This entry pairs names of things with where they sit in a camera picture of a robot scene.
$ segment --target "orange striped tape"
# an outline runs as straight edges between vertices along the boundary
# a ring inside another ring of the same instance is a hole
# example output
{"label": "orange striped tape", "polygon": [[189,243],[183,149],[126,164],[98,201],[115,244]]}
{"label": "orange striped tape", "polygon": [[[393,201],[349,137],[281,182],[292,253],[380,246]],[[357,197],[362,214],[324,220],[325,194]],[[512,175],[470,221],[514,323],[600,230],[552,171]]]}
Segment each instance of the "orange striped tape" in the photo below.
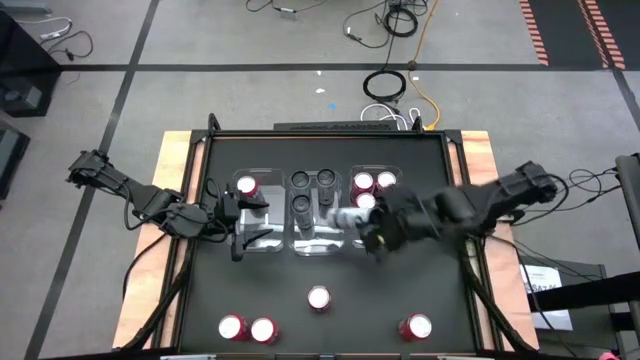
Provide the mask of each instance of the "orange striped tape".
{"label": "orange striped tape", "polygon": [[[585,9],[583,0],[576,0],[578,2],[578,6],[580,6],[580,11],[582,12],[582,16],[584,17],[585,22],[587,23],[587,28],[589,28],[589,33],[591,33],[591,38],[593,38],[593,42],[596,44],[596,48],[598,49],[598,54],[600,55],[600,60],[602,61],[602,67],[609,67],[609,60],[607,60],[606,55],[604,54],[604,49],[600,45],[600,41],[598,41],[598,35],[596,34],[596,30],[594,29],[591,21],[589,20],[589,15],[587,13],[587,9]],[[595,0],[584,0],[587,4],[587,7],[592,6],[591,2],[595,3]]]}
{"label": "orange striped tape", "polygon": [[522,9],[524,21],[527,24],[527,29],[529,30],[529,35],[531,36],[531,41],[533,42],[533,48],[536,51],[538,62],[542,65],[549,66],[549,57],[547,56],[547,51],[544,48],[544,42],[540,36],[540,31],[538,31],[538,25],[536,24],[536,19],[531,11],[529,0],[520,0],[520,9]]}
{"label": "orange striped tape", "polygon": [[[577,1],[580,4],[580,8],[584,9],[584,6],[581,0],[577,0]],[[611,34],[611,30],[609,30],[607,21],[605,20],[605,18],[602,16],[602,13],[600,12],[598,3],[596,2],[596,0],[584,0],[584,3],[587,5],[587,11],[589,12],[589,15],[591,15],[593,22],[596,24],[596,29],[600,34],[600,36],[602,37],[602,40],[604,41],[604,45],[607,49],[607,52],[609,52],[609,54],[611,55],[611,59],[613,60],[614,66],[617,67],[618,69],[625,69],[626,65],[624,62],[624,57],[622,56],[620,49],[618,49],[618,45],[616,44],[616,41],[613,38],[613,35]],[[593,26],[591,25],[591,21],[589,21],[589,16],[587,15],[587,12],[584,10],[583,10],[583,15],[584,15],[585,21],[587,22],[587,26],[589,26],[589,29],[591,31],[591,29],[593,29]],[[592,36],[593,36],[593,41],[596,43],[596,46],[598,47],[598,51],[601,51],[602,46],[600,45],[600,41],[598,40],[598,37],[596,36],[595,32],[592,32]]]}

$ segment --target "white can lid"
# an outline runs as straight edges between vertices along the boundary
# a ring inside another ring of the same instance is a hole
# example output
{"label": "white can lid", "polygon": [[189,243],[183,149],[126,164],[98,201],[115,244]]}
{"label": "white can lid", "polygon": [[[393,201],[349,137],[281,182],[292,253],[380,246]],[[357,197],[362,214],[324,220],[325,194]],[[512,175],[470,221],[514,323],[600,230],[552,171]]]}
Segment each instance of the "white can lid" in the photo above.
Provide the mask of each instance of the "white can lid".
{"label": "white can lid", "polygon": [[225,339],[233,339],[238,336],[240,333],[240,329],[242,328],[242,324],[240,319],[238,319],[235,315],[227,315],[220,320],[220,324],[218,325],[218,331],[220,332],[220,336]]}
{"label": "white can lid", "polygon": [[259,318],[251,325],[251,336],[256,341],[267,341],[273,336],[275,327],[273,322],[267,318]]}
{"label": "white can lid", "polygon": [[353,182],[360,189],[369,189],[373,186],[373,176],[369,173],[358,173],[353,178]]}
{"label": "white can lid", "polygon": [[361,209],[371,209],[376,206],[376,198],[369,193],[360,194],[356,199],[356,205]]}
{"label": "white can lid", "polygon": [[389,171],[381,172],[378,175],[378,184],[382,187],[387,187],[396,183],[396,176]]}
{"label": "white can lid", "polygon": [[420,339],[426,339],[431,334],[431,321],[428,317],[418,314],[409,319],[411,333]]}
{"label": "white can lid", "polygon": [[238,180],[238,190],[243,194],[250,194],[256,188],[256,179],[251,176],[243,176]]}
{"label": "white can lid", "polygon": [[331,296],[329,295],[329,290],[327,290],[324,286],[314,286],[309,291],[309,295],[307,296],[309,300],[309,305],[315,309],[322,309],[331,300]]}

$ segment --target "red can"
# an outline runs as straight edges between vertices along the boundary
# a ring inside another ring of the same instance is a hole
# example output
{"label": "red can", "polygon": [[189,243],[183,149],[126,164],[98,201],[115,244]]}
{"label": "red can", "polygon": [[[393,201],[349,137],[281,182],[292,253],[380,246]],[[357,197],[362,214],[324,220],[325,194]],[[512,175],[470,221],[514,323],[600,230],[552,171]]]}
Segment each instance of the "red can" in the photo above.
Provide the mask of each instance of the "red can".
{"label": "red can", "polygon": [[361,209],[372,209],[376,206],[376,198],[373,194],[362,193],[356,198],[356,206]]}
{"label": "red can", "polygon": [[[256,179],[254,179],[252,176],[243,176],[238,179],[236,188],[242,194],[264,202],[264,196],[262,195],[262,191],[260,191],[260,186],[258,185]],[[267,208],[254,209],[251,210],[251,213],[255,217],[263,217],[267,213]]]}
{"label": "red can", "polygon": [[373,193],[375,182],[373,176],[366,172],[361,172],[353,177],[353,183],[351,184],[351,199],[356,201],[358,195],[364,193]]}
{"label": "red can", "polygon": [[220,336],[230,341],[243,341],[249,338],[249,326],[240,315],[227,315],[218,324]]}
{"label": "red can", "polygon": [[314,286],[307,294],[307,301],[311,310],[315,312],[325,312],[329,310],[331,304],[331,294],[324,286]]}
{"label": "red can", "polygon": [[382,191],[389,186],[396,184],[396,176],[390,171],[383,171],[378,174],[378,181],[376,182],[376,190]]}
{"label": "red can", "polygon": [[259,318],[251,325],[253,340],[269,345],[278,339],[278,324],[269,318]]}
{"label": "red can", "polygon": [[431,334],[431,320],[423,314],[412,314],[400,321],[398,332],[404,341],[419,341]]}

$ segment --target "white cable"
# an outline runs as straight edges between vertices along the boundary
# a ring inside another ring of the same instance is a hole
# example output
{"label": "white cable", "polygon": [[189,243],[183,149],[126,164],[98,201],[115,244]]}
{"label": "white cable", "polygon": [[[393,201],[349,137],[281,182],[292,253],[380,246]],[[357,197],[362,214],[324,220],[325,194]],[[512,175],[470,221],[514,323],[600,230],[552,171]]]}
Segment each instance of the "white cable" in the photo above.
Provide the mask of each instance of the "white cable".
{"label": "white cable", "polygon": [[400,120],[402,120],[402,123],[404,124],[404,129],[405,129],[405,130],[409,130],[409,126],[407,125],[407,119],[405,119],[405,118],[404,118],[404,116],[402,116],[402,115],[396,115],[396,114],[393,114],[393,115],[387,115],[387,116],[383,117],[382,119],[379,119],[379,121],[387,120],[388,118],[393,118],[393,120],[396,120],[396,121],[398,121],[398,119],[397,119],[397,118],[400,118]]}
{"label": "white cable", "polygon": [[73,21],[71,21],[71,19],[68,18],[68,17],[57,17],[57,18],[44,19],[44,20],[38,20],[38,21],[17,20],[16,22],[18,24],[44,24],[44,23],[48,23],[48,22],[51,22],[51,21],[58,21],[58,20],[66,20],[67,21],[67,26],[65,26],[64,28],[62,28],[60,30],[52,31],[50,33],[40,34],[40,39],[48,40],[48,39],[55,39],[55,38],[58,38],[58,37],[62,36],[65,33],[65,31],[67,31],[67,30],[69,30],[71,28],[71,24],[73,23]]}
{"label": "white cable", "polygon": [[57,21],[57,20],[67,20],[67,22],[71,22],[71,19],[69,19],[68,17],[57,17],[57,18],[44,19],[39,21],[16,20],[16,22],[18,24],[44,24],[50,21]]}
{"label": "white cable", "polygon": [[[402,123],[404,124],[404,129],[405,130],[409,130],[409,124],[408,124],[407,119],[405,119],[404,116],[402,116],[402,115],[398,115],[398,114],[394,113],[393,110],[391,110],[388,106],[386,106],[384,104],[371,104],[371,105],[365,107],[364,109],[362,109],[362,112],[360,113],[360,121],[364,121],[364,113],[367,110],[369,110],[369,109],[371,109],[373,107],[381,107],[381,108],[383,108],[383,109],[385,109],[385,110],[387,110],[389,112],[389,115],[384,116],[381,119],[378,119],[378,121],[386,120],[388,118],[393,118],[393,120],[395,120],[396,123],[397,123],[398,119],[400,119],[400,120],[402,120]],[[411,111],[418,111],[418,116],[420,116],[420,110],[418,110],[417,108],[412,108],[409,111],[409,115],[410,116],[411,116]]]}
{"label": "white cable", "polygon": [[421,116],[420,115],[420,109],[418,109],[418,108],[409,109],[409,117],[411,118],[411,126],[413,126],[413,124],[416,122],[416,119],[418,118],[418,116],[413,117],[413,112],[414,111],[418,113],[418,116]]}

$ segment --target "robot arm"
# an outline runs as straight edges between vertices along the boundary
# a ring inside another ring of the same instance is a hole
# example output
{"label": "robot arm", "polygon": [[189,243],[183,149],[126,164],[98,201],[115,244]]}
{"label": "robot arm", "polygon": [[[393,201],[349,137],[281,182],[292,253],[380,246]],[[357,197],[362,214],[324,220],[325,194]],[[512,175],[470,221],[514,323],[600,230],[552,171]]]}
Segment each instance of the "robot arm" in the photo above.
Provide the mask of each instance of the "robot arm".
{"label": "robot arm", "polygon": [[357,228],[367,252],[376,256],[382,249],[393,252],[424,238],[482,237],[518,206],[552,201],[558,188],[551,177],[528,162],[494,182],[447,187],[425,199],[395,186],[377,196],[375,208],[332,210],[328,221],[335,228]]}
{"label": "robot arm", "polygon": [[[224,235],[226,238],[227,235],[231,235],[233,261],[242,260],[244,250],[251,242],[273,231],[269,229],[244,233],[244,238],[237,241],[235,224],[240,218],[240,211],[261,209],[269,204],[227,189],[224,194],[217,194],[216,205],[208,212],[196,205],[185,204],[184,197],[173,190],[140,184],[116,170],[109,158],[98,150],[83,151],[69,171],[71,173],[67,181],[76,184],[77,187],[89,186],[124,198],[127,229],[132,230],[141,224],[153,223],[170,236],[212,242],[222,242],[224,238],[212,240],[211,236]],[[128,225],[129,204],[133,205],[133,215],[141,220],[134,227]]]}

